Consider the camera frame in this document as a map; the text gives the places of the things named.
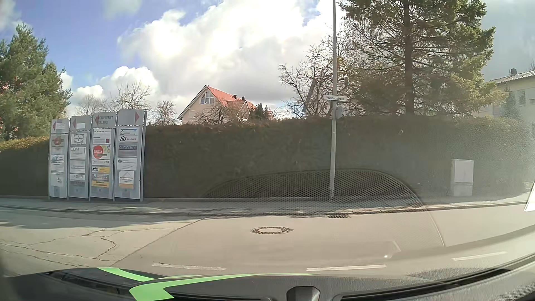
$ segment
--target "house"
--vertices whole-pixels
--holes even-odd
[[[513,93],[516,108],[522,120],[530,124],[531,128],[535,130],[535,71],[517,73],[516,69],[513,68],[509,76],[493,79],[492,81],[502,91]],[[491,104],[481,108],[479,112],[473,115],[476,117],[498,117],[501,116],[501,107],[497,104]]]
[[[185,123],[222,124],[233,120],[245,122],[255,105],[245,97],[225,93],[208,85],[204,86],[180,113],[178,119]],[[273,112],[267,111],[268,119]]]

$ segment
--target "windshield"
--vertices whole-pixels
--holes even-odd
[[[4,273],[423,283],[531,255],[534,5],[1,0]]]

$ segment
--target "sky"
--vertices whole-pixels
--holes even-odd
[[[496,27],[487,80],[535,58],[534,0],[487,0],[483,27]],[[272,108],[292,96],[279,64],[296,65],[332,31],[331,0],[0,0],[0,39],[22,22],[49,47],[72,89],[109,97],[121,83],[150,86],[150,101],[180,113],[204,85]],[[342,12],[338,8],[337,23]]]

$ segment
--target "road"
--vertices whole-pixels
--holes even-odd
[[[11,274],[114,266],[163,275],[408,275],[483,268],[533,252],[531,232],[493,239],[535,224],[535,212],[523,209],[191,219],[0,208],[0,248]],[[250,232],[257,227],[291,231]]]

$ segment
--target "street lamp pole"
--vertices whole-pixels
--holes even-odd
[[[337,92],[337,38],[336,38],[336,0],[333,0],[333,95],[336,95]],[[331,101],[331,117],[332,117],[332,134],[331,134],[331,170],[329,173],[329,197],[330,200],[334,200],[334,165],[336,163],[336,117],[337,117],[337,106],[338,102],[336,100]]]

